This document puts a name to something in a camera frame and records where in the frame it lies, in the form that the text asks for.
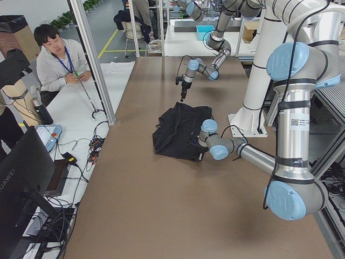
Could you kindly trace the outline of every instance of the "black jacket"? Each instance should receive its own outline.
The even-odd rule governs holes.
[[[149,33],[151,31],[151,27],[149,25],[146,25],[142,20],[140,20],[136,16],[135,16],[135,21],[140,24],[141,33],[144,36],[145,42],[149,43],[150,42]],[[129,12],[120,10],[118,14],[114,16],[114,22],[116,23],[116,26],[118,27],[119,31],[123,30],[123,26],[121,22],[130,22]]]

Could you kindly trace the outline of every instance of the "man's hand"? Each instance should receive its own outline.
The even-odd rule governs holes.
[[[65,76],[66,83],[72,83],[76,84],[79,82],[78,77],[76,77],[74,74],[69,73],[67,76]]]
[[[90,77],[91,77],[91,72],[90,71],[85,71],[83,74],[81,74],[79,76],[80,80],[84,81],[84,82],[88,81],[90,79]]]

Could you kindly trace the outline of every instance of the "blue bin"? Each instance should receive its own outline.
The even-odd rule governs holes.
[[[207,39],[209,34],[215,30],[215,27],[213,25],[197,25],[196,26],[196,34],[198,36],[198,40]]]

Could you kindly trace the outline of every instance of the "brown table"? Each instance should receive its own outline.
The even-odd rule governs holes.
[[[199,163],[154,154],[158,117],[180,98],[180,60],[137,60],[65,258],[333,258],[312,215],[291,222],[262,209],[268,175],[248,162],[232,161],[234,154],[215,161],[206,153]],[[212,107],[222,131],[227,114],[241,107],[246,84],[240,62],[231,57],[218,81],[197,75],[185,103]],[[268,134],[249,141],[274,154],[274,134]]]

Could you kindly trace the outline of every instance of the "monitor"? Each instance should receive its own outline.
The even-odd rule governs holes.
[[[0,251],[7,259],[21,240],[38,206],[56,213],[43,198],[54,162],[34,127],[30,127],[0,163]]]

